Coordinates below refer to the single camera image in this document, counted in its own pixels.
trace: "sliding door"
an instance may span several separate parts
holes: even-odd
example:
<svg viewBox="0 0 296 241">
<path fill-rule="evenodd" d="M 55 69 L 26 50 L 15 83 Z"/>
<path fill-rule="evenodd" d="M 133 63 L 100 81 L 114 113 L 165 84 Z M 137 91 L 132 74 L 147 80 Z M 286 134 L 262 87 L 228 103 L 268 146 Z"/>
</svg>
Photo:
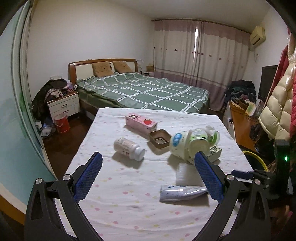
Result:
<svg viewBox="0 0 296 241">
<path fill-rule="evenodd" d="M 41 154 L 20 83 L 20 41 L 28 10 L 27 2 L 0 37 L 0 195 L 17 208 L 27 204 L 35 179 L 55 179 Z"/>
</svg>

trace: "white plastic bottle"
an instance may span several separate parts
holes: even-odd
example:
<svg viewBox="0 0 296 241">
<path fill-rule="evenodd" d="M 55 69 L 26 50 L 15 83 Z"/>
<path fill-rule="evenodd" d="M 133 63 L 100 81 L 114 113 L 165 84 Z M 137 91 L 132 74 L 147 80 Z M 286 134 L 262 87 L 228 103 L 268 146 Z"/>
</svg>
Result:
<svg viewBox="0 0 296 241">
<path fill-rule="evenodd" d="M 144 148 L 124 137 L 115 140 L 114 150 L 136 161 L 142 161 L 145 155 Z"/>
</svg>

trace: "bottle cap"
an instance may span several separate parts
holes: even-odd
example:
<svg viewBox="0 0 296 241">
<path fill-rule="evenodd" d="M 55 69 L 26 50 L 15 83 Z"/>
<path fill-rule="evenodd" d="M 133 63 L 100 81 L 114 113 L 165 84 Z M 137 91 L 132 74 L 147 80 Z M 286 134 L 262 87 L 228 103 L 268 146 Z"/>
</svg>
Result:
<svg viewBox="0 0 296 241">
<path fill-rule="evenodd" d="M 135 149 L 135 160 L 136 161 L 142 161 L 142 159 L 144 158 L 145 155 L 145 149 L 141 148 L 141 147 L 137 147 Z"/>
</svg>

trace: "wall outlet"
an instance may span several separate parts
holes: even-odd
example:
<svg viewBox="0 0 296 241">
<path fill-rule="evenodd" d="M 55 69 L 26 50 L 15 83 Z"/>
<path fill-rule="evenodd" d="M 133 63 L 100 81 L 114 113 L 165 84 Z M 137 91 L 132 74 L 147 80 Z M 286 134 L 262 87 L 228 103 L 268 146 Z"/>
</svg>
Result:
<svg viewBox="0 0 296 241">
<path fill-rule="evenodd" d="M 62 79 L 62 78 L 63 78 L 63 76 L 61 74 L 49 77 L 50 80 L 58 80 L 58 79 Z"/>
</svg>

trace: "red bucket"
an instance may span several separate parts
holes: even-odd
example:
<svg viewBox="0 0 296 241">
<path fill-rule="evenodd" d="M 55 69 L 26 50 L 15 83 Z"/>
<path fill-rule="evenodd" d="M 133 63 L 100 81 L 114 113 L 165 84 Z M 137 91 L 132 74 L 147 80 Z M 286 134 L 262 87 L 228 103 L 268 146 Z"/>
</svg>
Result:
<svg viewBox="0 0 296 241">
<path fill-rule="evenodd" d="M 59 133 L 65 133 L 70 130 L 69 122 L 67 119 L 67 115 L 65 114 L 58 114 L 54 118 L 54 123 L 57 126 L 57 131 Z"/>
</svg>

